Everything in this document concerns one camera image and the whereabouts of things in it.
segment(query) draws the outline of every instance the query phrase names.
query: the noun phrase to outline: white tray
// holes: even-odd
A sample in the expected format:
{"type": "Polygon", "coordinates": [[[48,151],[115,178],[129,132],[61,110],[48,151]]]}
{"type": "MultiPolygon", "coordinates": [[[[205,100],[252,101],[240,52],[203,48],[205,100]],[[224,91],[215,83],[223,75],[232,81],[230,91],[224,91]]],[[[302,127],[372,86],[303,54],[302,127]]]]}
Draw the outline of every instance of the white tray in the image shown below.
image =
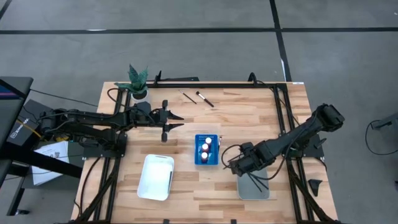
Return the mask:
{"type": "Polygon", "coordinates": [[[170,193],[174,159],[149,154],[145,157],[137,194],[140,198],[166,200],[170,193]]]}

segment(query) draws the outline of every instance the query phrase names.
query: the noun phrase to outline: green plant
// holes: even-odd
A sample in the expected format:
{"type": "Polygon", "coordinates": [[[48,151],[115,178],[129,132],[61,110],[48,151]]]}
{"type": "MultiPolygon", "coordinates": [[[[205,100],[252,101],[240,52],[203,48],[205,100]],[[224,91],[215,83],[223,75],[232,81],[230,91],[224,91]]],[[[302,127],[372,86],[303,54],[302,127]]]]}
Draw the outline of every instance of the green plant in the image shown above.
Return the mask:
{"type": "Polygon", "coordinates": [[[130,65],[130,71],[128,74],[131,83],[115,83],[115,85],[117,85],[119,88],[128,89],[133,94],[140,94],[148,89],[146,84],[148,77],[148,67],[138,74],[137,71],[130,65]]]}

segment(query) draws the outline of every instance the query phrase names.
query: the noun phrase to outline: black wire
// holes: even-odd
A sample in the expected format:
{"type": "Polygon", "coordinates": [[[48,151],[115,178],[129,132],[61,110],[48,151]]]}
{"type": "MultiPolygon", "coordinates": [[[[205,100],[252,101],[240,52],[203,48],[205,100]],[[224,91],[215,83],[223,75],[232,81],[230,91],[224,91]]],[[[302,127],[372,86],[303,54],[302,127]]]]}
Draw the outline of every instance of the black wire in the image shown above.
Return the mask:
{"type": "Polygon", "coordinates": [[[29,113],[30,115],[32,115],[32,116],[35,118],[35,120],[36,120],[35,122],[37,123],[38,120],[37,120],[35,114],[29,112],[29,111],[25,108],[25,106],[22,106],[22,108],[26,111],[26,113],[29,113]]]}
{"type": "Polygon", "coordinates": [[[255,175],[253,175],[252,173],[247,173],[248,174],[248,176],[250,177],[250,176],[252,176],[256,181],[258,181],[263,187],[265,187],[267,190],[269,190],[269,188],[268,188],[268,186],[266,186],[261,180],[259,180],[258,178],[257,178],[257,176],[255,176],[255,175]]]}
{"type": "Polygon", "coordinates": [[[18,116],[21,117],[23,120],[29,119],[29,118],[26,118],[26,117],[24,117],[22,115],[18,115],[18,116]]]}
{"type": "Polygon", "coordinates": [[[224,169],[225,169],[225,168],[230,168],[230,166],[227,166],[227,165],[225,164],[225,162],[224,162],[224,154],[226,153],[226,151],[228,151],[228,150],[230,150],[232,147],[236,147],[236,146],[239,146],[239,148],[241,148],[241,145],[239,145],[239,144],[233,144],[232,146],[226,148],[226,149],[223,151],[223,153],[221,154],[221,162],[222,162],[223,165],[224,165],[224,169]]]}
{"type": "Polygon", "coordinates": [[[115,100],[115,99],[109,94],[109,92],[111,92],[112,90],[117,90],[119,93],[122,93],[123,90],[121,90],[121,89],[119,89],[119,88],[110,88],[110,89],[108,89],[108,91],[106,92],[106,94],[108,95],[108,97],[109,97],[113,102],[115,102],[115,103],[117,103],[117,104],[119,104],[119,105],[121,105],[121,106],[126,107],[126,105],[124,105],[124,104],[118,102],[117,100],[115,100]]]}
{"type": "Polygon", "coordinates": [[[85,187],[86,187],[86,183],[87,183],[87,180],[88,180],[88,176],[90,175],[90,173],[91,173],[91,171],[93,170],[95,164],[96,164],[99,160],[100,160],[100,157],[98,157],[98,158],[94,161],[93,165],[91,165],[90,169],[88,169],[88,172],[87,172],[85,181],[84,181],[84,183],[83,183],[83,187],[81,188],[81,194],[80,194],[80,210],[79,210],[80,214],[83,213],[83,194],[85,193],[85,187]]]}
{"type": "Polygon", "coordinates": [[[51,118],[51,117],[54,117],[54,116],[65,115],[65,114],[81,115],[81,116],[84,115],[84,116],[87,116],[87,117],[90,117],[90,118],[113,118],[114,116],[117,115],[117,113],[116,113],[116,114],[112,114],[112,115],[109,115],[109,116],[95,116],[95,115],[90,115],[90,114],[81,114],[81,113],[67,111],[67,112],[62,112],[62,113],[50,114],[50,115],[47,115],[47,116],[43,116],[43,117],[39,118],[38,120],[41,120],[41,119],[44,119],[44,118],[51,118]]]}
{"type": "Polygon", "coordinates": [[[289,109],[289,108],[286,106],[285,102],[282,101],[282,99],[279,97],[278,94],[276,94],[276,97],[278,97],[279,101],[285,106],[285,108],[287,108],[287,112],[290,113],[290,115],[293,117],[293,119],[294,119],[294,121],[297,123],[297,125],[300,125],[299,121],[297,121],[297,119],[293,116],[293,114],[292,114],[293,112],[291,111],[292,109],[291,109],[291,108],[289,109]]]}
{"type": "MultiPolygon", "coordinates": [[[[133,108],[132,106],[126,106],[126,105],[124,105],[124,104],[118,102],[117,100],[115,100],[115,99],[111,96],[111,94],[109,93],[109,92],[112,91],[112,90],[117,90],[117,91],[121,91],[121,92],[123,92],[123,90],[121,90],[121,89],[119,89],[119,88],[110,88],[110,89],[108,89],[108,91],[106,92],[106,94],[108,95],[108,97],[109,97],[113,102],[118,103],[118,104],[120,104],[121,106],[124,106],[125,108],[133,108]]],[[[138,108],[138,107],[135,107],[135,109],[141,111],[145,116],[147,116],[147,117],[150,119],[150,121],[152,121],[153,124],[156,123],[155,120],[154,120],[148,113],[146,113],[144,110],[142,110],[142,109],[140,109],[140,108],[138,108]]]]}
{"type": "MultiPolygon", "coordinates": [[[[58,157],[58,158],[55,158],[55,159],[61,159],[61,158],[65,158],[65,157],[75,157],[75,156],[82,156],[82,154],[79,154],[79,155],[71,155],[71,156],[61,156],[61,157],[58,157]]],[[[37,175],[37,174],[47,174],[47,173],[49,173],[49,172],[53,172],[53,171],[47,171],[47,172],[41,172],[41,173],[30,173],[30,174],[26,174],[26,175],[33,175],[33,174],[35,174],[35,175],[37,175]]],[[[6,180],[12,180],[12,179],[16,179],[16,178],[20,178],[20,177],[11,177],[11,178],[7,178],[7,179],[5,179],[4,181],[6,181],[6,180]]]]}
{"type": "Polygon", "coordinates": [[[397,149],[397,150],[395,150],[395,151],[388,152],[388,153],[378,153],[378,152],[372,151],[372,149],[369,147],[369,144],[368,144],[368,131],[369,131],[369,127],[372,125],[373,122],[376,122],[376,121],[380,121],[380,120],[371,121],[371,122],[368,124],[368,126],[366,127],[366,132],[365,132],[365,143],[366,143],[366,147],[368,148],[368,150],[369,150],[371,153],[373,153],[373,154],[375,154],[375,155],[378,155],[378,156],[386,156],[386,155],[391,155],[391,154],[393,154],[393,153],[398,152],[398,149],[397,149]]]}
{"type": "Polygon", "coordinates": [[[80,101],[80,100],[74,100],[74,99],[69,99],[69,98],[63,97],[63,96],[57,96],[57,95],[53,95],[53,94],[50,94],[50,93],[44,93],[44,92],[38,91],[38,90],[33,90],[33,89],[30,89],[30,90],[35,91],[36,93],[41,93],[41,94],[57,97],[57,98],[64,99],[64,100],[70,100],[70,101],[75,101],[75,102],[78,102],[78,103],[84,103],[84,104],[90,105],[90,106],[98,106],[98,105],[94,105],[94,104],[91,104],[91,103],[86,103],[86,102],[83,102],[83,101],[80,101]]]}
{"type": "Polygon", "coordinates": [[[256,184],[256,181],[253,180],[253,177],[251,176],[251,174],[250,173],[247,173],[247,174],[250,177],[251,181],[253,181],[254,185],[259,189],[260,192],[262,192],[261,188],[256,184]]]}
{"type": "Polygon", "coordinates": [[[78,215],[78,217],[80,217],[80,216],[81,216],[81,208],[80,208],[80,206],[77,204],[76,200],[73,200],[73,203],[75,203],[75,205],[79,208],[79,215],[78,215]]]}
{"type": "Polygon", "coordinates": [[[53,129],[45,130],[44,133],[48,133],[48,132],[51,132],[51,131],[56,131],[56,130],[60,129],[63,125],[65,125],[65,124],[67,124],[67,123],[71,123],[71,122],[73,122],[73,121],[64,121],[64,122],[63,122],[62,124],[60,124],[58,127],[53,128],[53,129]]]}
{"type": "Polygon", "coordinates": [[[325,170],[328,172],[328,167],[326,166],[325,162],[319,157],[314,157],[314,158],[316,158],[319,162],[321,162],[323,164],[323,166],[325,167],[325,170]]]}

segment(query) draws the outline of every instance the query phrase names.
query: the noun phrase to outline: black clamp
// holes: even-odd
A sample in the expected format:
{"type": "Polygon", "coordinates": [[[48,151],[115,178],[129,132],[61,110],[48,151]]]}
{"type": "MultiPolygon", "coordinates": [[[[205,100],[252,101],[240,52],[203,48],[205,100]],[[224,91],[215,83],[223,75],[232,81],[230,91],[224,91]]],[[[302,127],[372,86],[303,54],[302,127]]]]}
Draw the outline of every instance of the black clamp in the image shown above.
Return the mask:
{"type": "Polygon", "coordinates": [[[254,87],[257,87],[257,77],[254,74],[254,72],[251,72],[250,75],[249,75],[248,82],[251,82],[251,81],[253,81],[254,87]]]}
{"type": "Polygon", "coordinates": [[[318,196],[319,185],[321,184],[322,180],[317,179],[310,179],[308,183],[310,184],[310,188],[314,196],[318,196]]]}
{"type": "Polygon", "coordinates": [[[155,76],[155,80],[154,80],[154,86],[157,86],[157,82],[162,81],[161,80],[161,76],[162,76],[162,71],[159,71],[159,74],[155,76]]]}

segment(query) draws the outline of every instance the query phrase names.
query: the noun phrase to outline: potted plant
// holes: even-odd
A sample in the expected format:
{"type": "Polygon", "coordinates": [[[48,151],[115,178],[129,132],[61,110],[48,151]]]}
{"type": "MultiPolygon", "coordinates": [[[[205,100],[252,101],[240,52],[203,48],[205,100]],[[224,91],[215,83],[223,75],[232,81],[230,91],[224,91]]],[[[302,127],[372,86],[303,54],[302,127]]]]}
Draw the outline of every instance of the potted plant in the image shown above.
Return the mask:
{"type": "Polygon", "coordinates": [[[149,93],[147,86],[148,68],[144,69],[139,74],[130,65],[128,72],[131,83],[115,83],[119,88],[128,89],[131,91],[131,97],[136,103],[149,101],[149,93]]]}

